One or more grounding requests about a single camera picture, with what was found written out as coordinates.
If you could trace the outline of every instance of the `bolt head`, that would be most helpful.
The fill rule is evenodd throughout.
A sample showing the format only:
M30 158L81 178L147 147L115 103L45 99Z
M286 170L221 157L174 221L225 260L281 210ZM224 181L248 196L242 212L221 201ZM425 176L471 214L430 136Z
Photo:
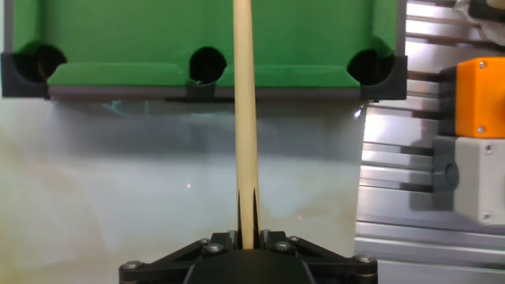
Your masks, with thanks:
M485 224L489 224L491 222L492 218L492 212L486 211L482 213L482 220L484 221Z
M484 149L486 150L486 154L487 154L487 155L492 155L492 153L493 153L493 149L492 149L492 146L491 146L491 145L486 145L486 146L484 147Z
M199 240L199 242L202 244L202 245L208 245L211 240L207 239L207 238L203 238L201 240Z
M137 269L138 267L141 267L143 264L144 263L139 260L132 260L132 261L129 261L129 262L121 265L121 267L126 270L132 270L132 269Z
M221 252L222 250L224 250L224 245L212 243L212 244L208 244L204 248L207 249L207 251L210 253L218 253L218 252Z
M294 248L293 245L287 241L278 241L275 243L274 247L280 252L287 252Z
M356 255L354 259L360 263L371 263L374 260L373 257L368 255Z

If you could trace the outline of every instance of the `orange component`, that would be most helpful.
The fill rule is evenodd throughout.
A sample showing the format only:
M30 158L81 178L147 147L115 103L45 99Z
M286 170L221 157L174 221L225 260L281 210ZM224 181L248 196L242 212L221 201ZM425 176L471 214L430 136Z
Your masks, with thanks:
M458 65L456 136L505 138L505 58Z

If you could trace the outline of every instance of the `green felt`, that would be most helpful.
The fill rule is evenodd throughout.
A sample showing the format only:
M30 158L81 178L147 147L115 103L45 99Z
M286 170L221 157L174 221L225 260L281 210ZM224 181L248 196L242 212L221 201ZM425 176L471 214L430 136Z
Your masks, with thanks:
M374 48L394 53L398 0L252 1L256 85L357 88L345 71ZM49 85L184 86L189 60L214 47L233 67L231 0L16 0L14 50L60 49ZM218 80L233 86L233 68Z

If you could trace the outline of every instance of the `pool table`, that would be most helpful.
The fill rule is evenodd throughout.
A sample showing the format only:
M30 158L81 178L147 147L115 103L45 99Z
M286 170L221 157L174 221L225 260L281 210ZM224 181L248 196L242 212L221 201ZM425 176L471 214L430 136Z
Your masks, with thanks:
M231 0L5 0L4 97L234 95ZM406 0L252 1L258 99L404 99Z

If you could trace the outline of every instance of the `wooden cue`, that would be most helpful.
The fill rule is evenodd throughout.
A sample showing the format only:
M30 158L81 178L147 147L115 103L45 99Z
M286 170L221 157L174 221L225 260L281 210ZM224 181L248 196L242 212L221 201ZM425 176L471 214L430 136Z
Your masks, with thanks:
M255 221L260 231L256 96L254 91L251 0L234 0L235 147L237 193L243 249L254 249ZM254 219L256 197L257 220Z

